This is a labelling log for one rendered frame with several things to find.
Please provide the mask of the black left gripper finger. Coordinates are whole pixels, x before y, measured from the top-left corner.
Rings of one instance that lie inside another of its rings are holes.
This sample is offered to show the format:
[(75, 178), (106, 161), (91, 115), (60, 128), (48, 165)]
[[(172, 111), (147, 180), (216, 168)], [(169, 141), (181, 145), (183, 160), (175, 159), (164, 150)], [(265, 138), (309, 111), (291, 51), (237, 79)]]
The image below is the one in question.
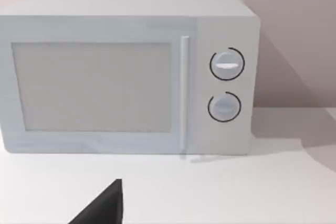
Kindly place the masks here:
[(122, 224), (122, 179), (115, 179), (68, 224)]

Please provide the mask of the microwave door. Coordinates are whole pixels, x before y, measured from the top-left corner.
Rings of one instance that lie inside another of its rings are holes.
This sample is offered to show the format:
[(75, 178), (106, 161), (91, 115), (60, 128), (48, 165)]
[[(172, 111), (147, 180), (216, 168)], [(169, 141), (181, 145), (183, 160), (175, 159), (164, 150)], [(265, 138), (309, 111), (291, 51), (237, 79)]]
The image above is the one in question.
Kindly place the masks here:
[(181, 153), (180, 41), (189, 93), (196, 31), (190, 17), (0, 16), (5, 149)]

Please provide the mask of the pale microwave oven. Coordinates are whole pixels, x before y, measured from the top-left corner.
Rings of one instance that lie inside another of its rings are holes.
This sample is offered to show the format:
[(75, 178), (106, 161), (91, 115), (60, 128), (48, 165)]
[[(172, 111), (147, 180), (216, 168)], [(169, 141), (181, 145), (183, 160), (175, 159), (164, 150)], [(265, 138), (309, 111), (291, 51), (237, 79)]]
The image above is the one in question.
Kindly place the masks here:
[[(241, 0), (23, 0), (0, 8), (0, 16), (170, 16), (196, 20), (186, 151), (180, 154), (244, 155), (248, 151), (258, 62), (260, 19)], [(235, 51), (240, 73), (221, 79), (212, 70), (216, 54)], [(236, 115), (220, 121), (215, 97), (236, 98)]]

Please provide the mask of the small microwave knob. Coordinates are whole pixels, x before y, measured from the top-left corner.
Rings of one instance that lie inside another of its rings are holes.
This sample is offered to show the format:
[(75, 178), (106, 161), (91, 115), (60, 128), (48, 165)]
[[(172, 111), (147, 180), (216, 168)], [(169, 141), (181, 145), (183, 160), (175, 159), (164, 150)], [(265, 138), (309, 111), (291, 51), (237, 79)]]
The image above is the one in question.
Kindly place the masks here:
[(215, 97), (211, 102), (211, 113), (220, 121), (226, 121), (233, 118), (239, 109), (239, 103), (235, 97), (224, 94), (221, 97)]

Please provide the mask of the large microwave knob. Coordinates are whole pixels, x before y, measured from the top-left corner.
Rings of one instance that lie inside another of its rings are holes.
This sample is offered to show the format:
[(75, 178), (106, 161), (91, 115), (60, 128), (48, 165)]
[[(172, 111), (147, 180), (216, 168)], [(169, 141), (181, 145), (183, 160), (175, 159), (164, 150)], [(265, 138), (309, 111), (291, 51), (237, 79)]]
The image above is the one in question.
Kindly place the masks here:
[(212, 60), (212, 70), (221, 79), (236, 77), (242, 68), (241, 56), (235, 51), (227, 51), (216, 54)]

